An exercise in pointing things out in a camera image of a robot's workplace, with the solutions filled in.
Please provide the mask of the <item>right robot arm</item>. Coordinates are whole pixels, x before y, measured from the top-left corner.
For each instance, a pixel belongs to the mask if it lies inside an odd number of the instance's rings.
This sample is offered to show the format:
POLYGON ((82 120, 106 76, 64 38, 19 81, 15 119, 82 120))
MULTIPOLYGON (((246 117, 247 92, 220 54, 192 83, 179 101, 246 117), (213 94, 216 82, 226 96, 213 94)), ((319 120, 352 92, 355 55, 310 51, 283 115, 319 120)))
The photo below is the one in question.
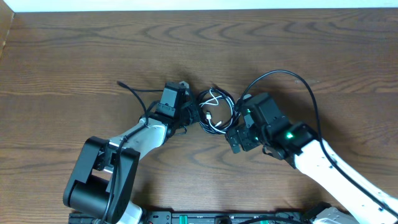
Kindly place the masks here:
POLYGON ((291 123, 268 93, 237 102, 243 124, 225 135, 234 153, 262 146, 320 184, 359 223, 397 223, 397 199, 347 164, 309 125, 291 123))

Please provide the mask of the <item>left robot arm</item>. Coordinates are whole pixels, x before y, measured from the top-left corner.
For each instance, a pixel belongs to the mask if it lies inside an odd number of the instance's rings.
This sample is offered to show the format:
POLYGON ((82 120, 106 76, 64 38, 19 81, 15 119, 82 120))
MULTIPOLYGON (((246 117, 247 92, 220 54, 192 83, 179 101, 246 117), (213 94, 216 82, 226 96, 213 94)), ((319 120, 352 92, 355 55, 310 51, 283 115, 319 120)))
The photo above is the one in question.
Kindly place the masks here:
POLYGON ((138 123, 109 139, 88 138, 63 193, 63 204, 87 223, 142 223, 144 211, 131 202, 139 161, 199 120, 198 104, 186 82, 167 82, 159 101, 143 107, 138 123))

